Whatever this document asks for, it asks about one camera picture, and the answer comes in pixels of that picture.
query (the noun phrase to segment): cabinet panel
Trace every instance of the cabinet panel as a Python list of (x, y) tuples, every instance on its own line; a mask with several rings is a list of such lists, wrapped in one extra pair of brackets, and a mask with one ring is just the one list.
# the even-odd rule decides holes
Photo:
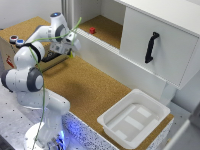
[[(154, 41), (153, 60), (146, 64), (145, 56), (153, 32), (160, 37)], [(196, 36), (127, 8), (120, 54), (178, 86), (197, 40)]]

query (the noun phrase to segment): cable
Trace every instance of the cable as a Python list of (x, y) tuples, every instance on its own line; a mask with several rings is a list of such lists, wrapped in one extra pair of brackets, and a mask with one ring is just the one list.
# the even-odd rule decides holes
[[(80, 17), (80, 19), (79, 19), (78, 23), (76, 24), (76, 26), (75, 26), (70, 32), (68, 32), (67, 34), (65, 34), (65, 35), (63, 35), (63, 36), (58, 36), (58, 37), (54, 37), (54, 38), (41, 38), (41, 39), (36, 39), (36, 40), (32, 41), (31, 43), (34, 43), (34, 42), (40, 41), (40, 40), (45, 40), (45, 39), (57, 39), (57, 38), (62, 38), (62, 37), (65, 37), (65, 36), (69, 35), (71, 32), (75, 32), (75, 33), (76, 33), (77, 28), (78, 28), (79, 24), (81, 23), (81, 20), (82, 20), (82, 18)], [(36, 62), (36, 64), (37, 64), (37, 66), (38, 66), (38, 68), (39, 68), (41, 74), (42, 74), (42, 70), (41, 70), (40, 65), (39, 65), (39, 63), (38, 63), (38, 61), (37, 61), (36, 56), (35, 56), (34, 53), (33, 53), (33, 50), (31, 49), (31, 47), (29, 47), (29, 49), (30, 49), (30, 51), (31, 51), (31, 54), (32, 54), (33, 58), (35, 59), (35, 62)], [(39, 128), (38, 128), (38, 131), (37, 131), (35, 140), (34, 140), (34, 144), (33, 144), (32, 150), (33, 150), (34, 147), (35, 147), (35, 143), (36, 143), (36, 141), (37, 141), (37, 137), (38, 137), (38, 134), (39, 134), (39, 131), (40, 131), (40, 127), (41, 127), (41, 124), (42, 124), (42, 120), (43, 120), (43, 118), (44, 118), (44, 110), (45, 110), (45, 85), (44, 85), (44, 84), (43, 84), (43, 104), (42, 104), (42, 105), (43, 105), (43, 107), (42, 107), (42, 109), (43, 109), (43, 110), (42, 110), (42, 117), (41, 117), (41, 120), (40, 120)]]

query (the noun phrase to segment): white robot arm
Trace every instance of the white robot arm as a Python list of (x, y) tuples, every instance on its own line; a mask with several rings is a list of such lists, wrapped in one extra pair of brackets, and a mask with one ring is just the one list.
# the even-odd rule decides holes
[[(45, 49), (40, 42), (51, 42), (51, 50), (59, 54), (67, 55), (72, 50), (77, 51), (81, 48), (77, 35), (69, 30), (63, 15), (53, 13), (50, 17), (51, 26), (38, 26), (25, 45), (14, 56), (17, 69), (7, 70), (1, 76), (3, 86), (16, 93), (17, 100), (21, 105), (28, 108), (43, 108), (45, 106), (49, 109), (38, 134), (34, 150), (57, 150), (58, 145), (55, 144), (55, 141), (62, 132), (62, 115), (66, 114), (70, 108), (69, 101), (47, 89), (45, 89), (45, 105), (43, 105), (43, 76), (40, 70), (35, 67), (36, 61), (39, 63), (45, 55)], [(25, 142), (25, 150), (32, 149), (35, 136), (26, 137), (28, 141)], [(63, 144), (61, 145), (59, 149), (65, 150)]]

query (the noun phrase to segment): white plastic bin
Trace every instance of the white plastic bin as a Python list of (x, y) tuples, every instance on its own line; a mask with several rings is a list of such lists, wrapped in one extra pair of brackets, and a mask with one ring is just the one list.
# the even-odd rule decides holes
[(126, 149), (137, 148), (170, 113), (170, 109), (135, 89), (97, 121), (105, 133)]

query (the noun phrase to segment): cabinet handle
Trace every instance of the cabinet handle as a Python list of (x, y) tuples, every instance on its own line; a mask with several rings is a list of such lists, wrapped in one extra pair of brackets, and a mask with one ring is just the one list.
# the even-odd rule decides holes
[(149, 63), (150, 61), (153, 60), (153, 57), (151, 56), (152, 50), (153, 50), (153, 45), (154, 45), (154, 40), (156, 38), (158, 38), (160, 35), (156, 32), (153, 32), (153, 36), (151, 37), (150, 41), (149, 41), (149, 45), (147, 48), (147, 53), (146, 53), (146, 57), (145, 57), (145, 63)]

